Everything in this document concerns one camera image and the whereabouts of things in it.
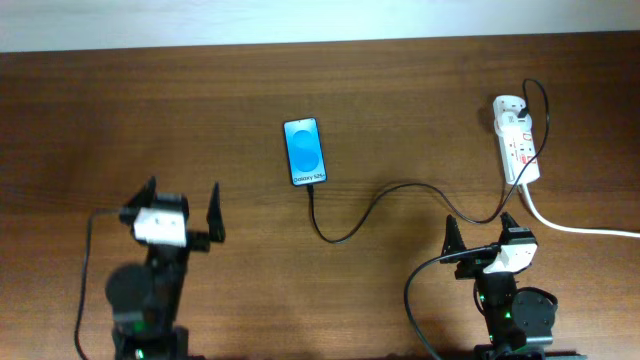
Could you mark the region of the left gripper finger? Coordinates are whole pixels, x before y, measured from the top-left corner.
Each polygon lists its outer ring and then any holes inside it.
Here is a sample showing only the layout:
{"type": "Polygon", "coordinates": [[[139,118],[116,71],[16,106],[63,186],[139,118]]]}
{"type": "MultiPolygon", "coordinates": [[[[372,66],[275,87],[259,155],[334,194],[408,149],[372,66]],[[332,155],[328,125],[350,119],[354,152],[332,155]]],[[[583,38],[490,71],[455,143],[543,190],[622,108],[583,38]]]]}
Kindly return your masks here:
{"type": "Polygon", "coordinates": [[[125,203],[124,208],[133,210],[149,207],[156,195],[156,184],[156,178],[151,176],[143,187],[125,203]]]}
{"type": "Polygon", "coordinates": [[[226,239],[226,231],[222,219],[220,186],[218,182],[214,184],[211,193],[206,220],[209,227],[210,241],[223,243],[226,239]]]}

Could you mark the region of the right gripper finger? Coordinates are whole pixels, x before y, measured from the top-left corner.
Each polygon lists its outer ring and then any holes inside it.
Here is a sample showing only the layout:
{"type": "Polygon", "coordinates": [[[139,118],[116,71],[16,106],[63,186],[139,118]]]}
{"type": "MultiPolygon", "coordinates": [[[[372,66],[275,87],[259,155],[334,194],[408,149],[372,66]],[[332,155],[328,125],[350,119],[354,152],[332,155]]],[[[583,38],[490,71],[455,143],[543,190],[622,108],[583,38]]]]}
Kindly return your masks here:
{"type": "Polygon", "coordinates": [[[446,260],[459,260],[467,250],[462,239],[457,220],[452,216],[446,217],[445,237],[441,255],[446,260]]]}
{"type": "Polygon", "coordinates": [[[514,220],[514,218],[508,213],[503,212],[500,215],[502,232],[499,237],[500,243],[509,243],[513,239],[517,239],[521,237],[521,228],[514,220]]]}

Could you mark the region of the blue Samsung Galaxy smartphone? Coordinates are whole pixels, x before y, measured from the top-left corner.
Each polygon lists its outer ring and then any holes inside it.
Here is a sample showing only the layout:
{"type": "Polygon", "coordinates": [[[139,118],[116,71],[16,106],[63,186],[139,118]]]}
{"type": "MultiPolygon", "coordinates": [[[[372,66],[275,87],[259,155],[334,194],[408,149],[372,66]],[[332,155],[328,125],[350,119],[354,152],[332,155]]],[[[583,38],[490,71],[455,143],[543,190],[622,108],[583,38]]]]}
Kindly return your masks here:
{"type": "Polygon", "coordinates": [[[291,182],[306,186],[327,181],[318,123],[315,118],[283,124],[291,182]]]}

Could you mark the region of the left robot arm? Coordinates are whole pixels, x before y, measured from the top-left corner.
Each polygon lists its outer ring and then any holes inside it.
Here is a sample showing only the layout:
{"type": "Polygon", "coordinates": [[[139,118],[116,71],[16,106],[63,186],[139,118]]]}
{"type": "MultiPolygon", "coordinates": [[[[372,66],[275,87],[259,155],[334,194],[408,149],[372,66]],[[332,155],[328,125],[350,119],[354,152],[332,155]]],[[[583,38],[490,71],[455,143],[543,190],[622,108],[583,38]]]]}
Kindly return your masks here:
{"type": "Polygon", "coordinates": [[[213,185],[206,231],[188,228],[189,203],[183,194],[159,193],[147,183],[118,213],[136,243],[146,248],[141,263],[127,263],[109,276],[105,295],[112,309],[116,359],[191,359],[189,330],[176,324],[193,252],[207,253],[225,241],[220,187],[213,185]]]}

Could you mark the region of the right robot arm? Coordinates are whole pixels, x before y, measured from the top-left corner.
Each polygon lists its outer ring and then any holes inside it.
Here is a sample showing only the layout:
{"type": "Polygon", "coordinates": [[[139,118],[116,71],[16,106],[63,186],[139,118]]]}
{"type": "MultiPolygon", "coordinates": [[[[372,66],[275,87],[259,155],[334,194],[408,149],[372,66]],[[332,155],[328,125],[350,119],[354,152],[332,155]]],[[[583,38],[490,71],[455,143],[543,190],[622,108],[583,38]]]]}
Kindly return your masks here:
{"type": "Polygon", "coordinates": [[[553,343],[558,299],[535,287],[518,287],[516,275],[529,268],[538,249],[533,232],[501,215],[499,239],[485,247],[465,246],[456,219],[446,218],[441,255],[457,265],[458,280],[474,282],[476,307],[483,315],[490,343],[477,345],[475,359],[583,359],[575,351],[548,352],[553,343]]]}

